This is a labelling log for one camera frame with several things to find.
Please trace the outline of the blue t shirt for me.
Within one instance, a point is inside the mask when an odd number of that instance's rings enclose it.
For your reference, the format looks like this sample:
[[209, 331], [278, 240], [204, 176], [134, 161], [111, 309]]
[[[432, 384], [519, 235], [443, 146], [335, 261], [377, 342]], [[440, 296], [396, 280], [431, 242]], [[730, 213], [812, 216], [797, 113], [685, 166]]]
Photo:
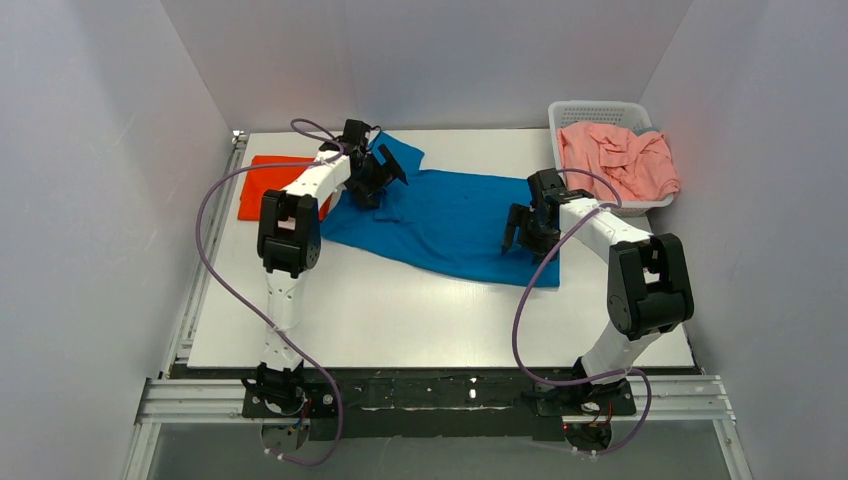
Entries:
[[325, 240], [464, 280], [525, 286], [536, 272], [531, 252], [501, 251], [508, 212], [528, 204], [526, 181], [492, 175], [423, 170], [424, 151], [381, 133], [406, 182], [388, 185], [376, 209], [344, 192], [322, 221]]

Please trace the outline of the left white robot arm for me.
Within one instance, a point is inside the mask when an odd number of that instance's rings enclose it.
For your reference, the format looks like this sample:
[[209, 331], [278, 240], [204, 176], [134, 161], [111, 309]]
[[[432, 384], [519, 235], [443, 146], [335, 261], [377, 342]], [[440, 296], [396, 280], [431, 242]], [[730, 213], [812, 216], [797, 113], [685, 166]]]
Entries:
[[407, 177], [388, 148], [373, 153], [372, 144], [380, 129], [361, 120], [348, 119], [342, 133], [323, 142], [315, 157], [294, 180], [263, 193], [257, 238], [257, 253], [266, 272], [266, 349], [260, 366], [285, 374], [300, 372], [303, 355], [289, 346], [282, 335], [301, 321], [302, 296], [309, 271], [321, 253], [321, 209], [342, 194], [355, 206], [375, 210], [386, 187]]

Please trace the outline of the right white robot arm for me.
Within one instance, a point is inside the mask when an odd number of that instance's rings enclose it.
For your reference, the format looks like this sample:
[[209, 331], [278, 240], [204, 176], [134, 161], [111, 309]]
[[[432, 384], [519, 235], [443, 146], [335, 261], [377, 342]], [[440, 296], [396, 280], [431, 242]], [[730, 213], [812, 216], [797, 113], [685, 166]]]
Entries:
[[[587, 401], [623, 385], [637, 370], [635, 361], [653, 342], [692, 318], [694, 298], [682, 241], [674, 234], [655, 235], [616, 215], [623, 197], [602, 176], [613, 196], [602, 202], [584, 189], [571, 190], [564, 168], [540, 170], [528, 177], [531, 201], [510, 207], [501, 251], [519, 245], [534, 256], [536, 269], [525, 287], [512, 324], [511, 348], [518, 368], [534, 382], [569, 390]], [[608, 323], [594, 345], [576, 361], [574, 378], [550, 380], [533, 373], [519, 352], [521, 315], [530, 293], [561, 247], [575, 238], [607, 266], [605, 308]]]

